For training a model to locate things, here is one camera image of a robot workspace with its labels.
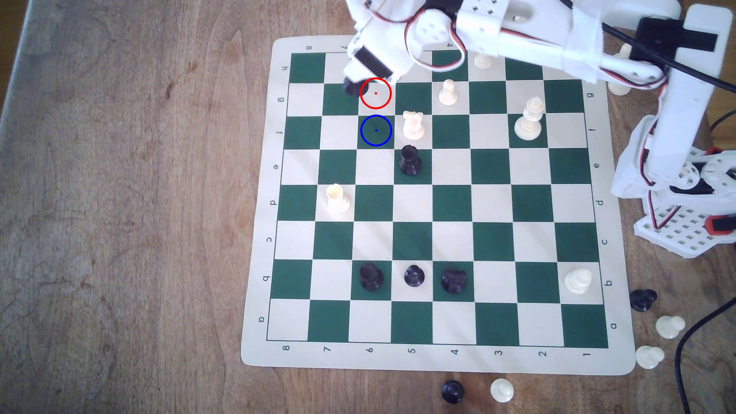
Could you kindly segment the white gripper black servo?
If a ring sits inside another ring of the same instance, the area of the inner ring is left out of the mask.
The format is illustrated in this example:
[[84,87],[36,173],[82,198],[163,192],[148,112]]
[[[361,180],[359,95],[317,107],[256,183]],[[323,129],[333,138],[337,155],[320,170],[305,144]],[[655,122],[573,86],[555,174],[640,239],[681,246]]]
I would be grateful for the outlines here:
[[391,23],[369,10],[351,10],[357,33],[349,47],[353,58],[345,66],[345,77],[358,85],[370,77],[399,82],[422,53],[420,46],[407,48],[412,44],[405,36],[407,26],[421,12],[418,10],[408,18]]

